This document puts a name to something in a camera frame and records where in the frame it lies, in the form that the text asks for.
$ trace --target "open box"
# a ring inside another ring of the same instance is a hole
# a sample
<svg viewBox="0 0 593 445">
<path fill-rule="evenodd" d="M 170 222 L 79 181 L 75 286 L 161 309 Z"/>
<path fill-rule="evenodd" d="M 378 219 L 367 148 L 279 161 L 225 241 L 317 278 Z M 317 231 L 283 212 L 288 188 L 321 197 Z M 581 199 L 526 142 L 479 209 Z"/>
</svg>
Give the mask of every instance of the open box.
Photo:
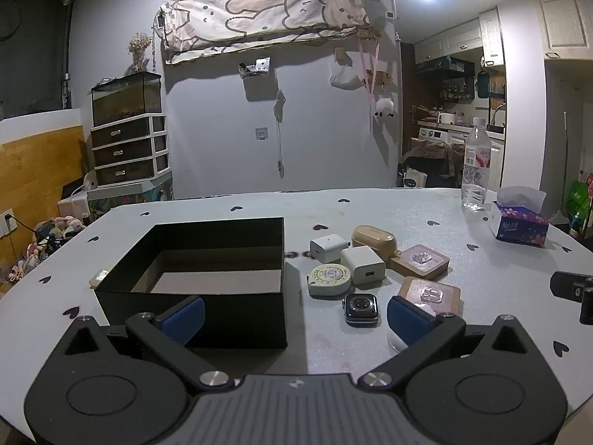
<svg viewBox="0 0 593 445">
<path fill-rule="evenodd" d="M 204 300 L 199 347 L 286 347 L 284 218 L 152 227 L 95 288 L 110 324 Z"/>
</svg>

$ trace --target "range hood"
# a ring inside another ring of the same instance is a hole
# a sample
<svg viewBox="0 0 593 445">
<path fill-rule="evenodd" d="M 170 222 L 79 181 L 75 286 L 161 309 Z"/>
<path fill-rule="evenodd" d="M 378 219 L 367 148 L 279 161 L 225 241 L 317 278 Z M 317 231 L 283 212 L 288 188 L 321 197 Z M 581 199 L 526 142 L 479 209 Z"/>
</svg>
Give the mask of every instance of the range hood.
<svg viewBox="0 0 593 445">
<path fill-rule="evenodd" d="M 476 66 L 473 62 L 460 60 L 453 57 L 422 62 L 416 65 L 416 73 L 432 76 L 439 80 L 473 77 L 476 75 Z"/>
</svg>

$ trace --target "aquarium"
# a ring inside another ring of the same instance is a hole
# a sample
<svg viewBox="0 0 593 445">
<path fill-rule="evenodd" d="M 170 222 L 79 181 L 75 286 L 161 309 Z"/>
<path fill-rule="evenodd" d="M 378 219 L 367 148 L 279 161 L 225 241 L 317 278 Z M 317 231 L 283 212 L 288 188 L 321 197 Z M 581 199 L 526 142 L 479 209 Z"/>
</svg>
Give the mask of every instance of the aquarium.
<svg viewBox="0 0 593 445">
<path fill-rule="evenodd" d="M 161 76 L 137 72 L 92 88 L 93 125 L 161 112 Z"/>
</svg>

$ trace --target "gray ribbed panel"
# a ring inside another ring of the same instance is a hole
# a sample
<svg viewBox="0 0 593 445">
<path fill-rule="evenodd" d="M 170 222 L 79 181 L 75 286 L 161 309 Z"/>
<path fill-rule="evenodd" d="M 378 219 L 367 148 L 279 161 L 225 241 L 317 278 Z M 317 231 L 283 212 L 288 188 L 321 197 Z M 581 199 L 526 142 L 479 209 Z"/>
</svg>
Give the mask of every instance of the gray ribbed panel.
<svg viewBox="0 0 593 445">
<path fill-rule="evenodd" d="M 249 375 L 232 392 L 200 398 L 185 423 L 161 443 L 435 444 L 408 423 L 393 398 L 357 390 L 346 374 Z"/>
</svg>

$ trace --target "wooden headboard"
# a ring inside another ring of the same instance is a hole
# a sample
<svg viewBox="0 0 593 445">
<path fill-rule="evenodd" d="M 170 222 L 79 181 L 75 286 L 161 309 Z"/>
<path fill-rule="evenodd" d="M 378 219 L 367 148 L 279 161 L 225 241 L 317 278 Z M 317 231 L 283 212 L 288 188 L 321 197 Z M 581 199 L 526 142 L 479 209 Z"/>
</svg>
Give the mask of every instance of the wooden headboard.
<svg viewBox="0 0 593 445">
<path fill-rule="evenodd" d="M 53 130 L 0 145 L 0 212 L 34 228 L 58 216 L 62 186 L 84 176 L 86 153 L 82 126 Z M 31 243 L 20 224 L 11 233 L 17 255 Z M 0 264 L 14 262 L 9 237 L 0 237 Z"/>
</svg>

